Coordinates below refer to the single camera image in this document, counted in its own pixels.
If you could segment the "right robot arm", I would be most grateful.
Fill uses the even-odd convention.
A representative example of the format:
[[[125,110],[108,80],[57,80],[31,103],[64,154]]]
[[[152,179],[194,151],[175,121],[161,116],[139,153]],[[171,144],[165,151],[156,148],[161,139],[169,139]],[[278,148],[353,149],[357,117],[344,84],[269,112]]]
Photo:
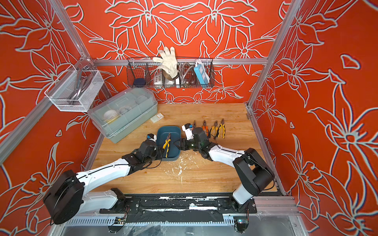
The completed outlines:
[[[186,138],[180,139],[177,147],[180,150],[193,150],[207,160],[220,162],[233,167],[241,181],[240,186],[233,192],[232,201],[243,205],[263,192],[275,180],[272,169],[267,165],[259,153],[249,148],[234,150],[211,142],[203,129],[186,124],[182,126]]]

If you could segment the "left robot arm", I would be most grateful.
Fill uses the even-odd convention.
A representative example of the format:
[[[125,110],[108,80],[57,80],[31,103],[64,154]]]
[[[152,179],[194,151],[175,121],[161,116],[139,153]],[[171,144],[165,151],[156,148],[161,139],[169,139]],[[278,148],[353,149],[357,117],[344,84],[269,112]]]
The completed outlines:
[[[165,158],[165,150],[165,147],[160,147],[154,140],[148,139],[133,152],[107,165],[78,173],[72,170],[63,172],[43,198],[51,221],[60,225],[79,213],[113,208],[121,198],[118,190],[100,193],[93,193],[92,190],[148,168],[153,161]]]

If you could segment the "yellow combination pliers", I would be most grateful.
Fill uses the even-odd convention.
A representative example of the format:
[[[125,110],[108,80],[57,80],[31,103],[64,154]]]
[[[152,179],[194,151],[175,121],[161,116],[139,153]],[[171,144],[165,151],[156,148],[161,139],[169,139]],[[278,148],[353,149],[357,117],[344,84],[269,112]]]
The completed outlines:
[[[170,151],[170,143],[171,143],[171,133],[168,134],[165,143],[163,145],[163,149],[165,151],[165,158],[168,158],[169,151]]]

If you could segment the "yellow needle-nose pliers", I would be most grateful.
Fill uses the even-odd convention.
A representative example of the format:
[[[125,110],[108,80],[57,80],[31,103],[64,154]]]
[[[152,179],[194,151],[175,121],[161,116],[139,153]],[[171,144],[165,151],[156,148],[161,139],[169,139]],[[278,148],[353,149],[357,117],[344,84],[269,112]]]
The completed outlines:
[[[218,129],[218,137],[222,137],[224,139],[225,138],[225,133],[226,133],[225,121],[224,121],[224,119],[222,119],[221,123],[220,123],[220,126],[219,126],[219,129]]]

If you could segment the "orange combination pliers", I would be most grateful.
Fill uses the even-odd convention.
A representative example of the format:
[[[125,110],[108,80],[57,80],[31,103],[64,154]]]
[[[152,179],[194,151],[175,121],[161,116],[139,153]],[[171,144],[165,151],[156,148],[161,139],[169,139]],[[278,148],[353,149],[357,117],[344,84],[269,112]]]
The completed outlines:
[[[206,120],[203,121],[202,130],[205,132],[206,136],[208,137],[209,136],[209,128],[208,128]]]

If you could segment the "blue plastic storage box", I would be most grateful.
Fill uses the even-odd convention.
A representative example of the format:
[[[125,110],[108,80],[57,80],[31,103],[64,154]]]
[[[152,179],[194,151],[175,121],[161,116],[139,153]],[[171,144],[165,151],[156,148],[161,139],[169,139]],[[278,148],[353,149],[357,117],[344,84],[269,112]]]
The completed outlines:
[[[176,161],[180,150],[174,144],[181,139],[181,130],[177,126],[162,126],[157,131],[157,145],[161,148],[163,161]]]

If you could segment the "yellow-orange large pliers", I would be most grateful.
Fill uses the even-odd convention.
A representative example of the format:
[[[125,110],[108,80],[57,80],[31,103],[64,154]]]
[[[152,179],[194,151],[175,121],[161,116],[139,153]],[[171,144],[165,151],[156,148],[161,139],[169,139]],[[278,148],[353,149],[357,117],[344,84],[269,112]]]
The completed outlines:
[[[215,121],[214,124],[212,125],[210,132],[209,132],[210,137],[212,137],[214,140],[217,139],[219,135],[219,125],[218,121]]]

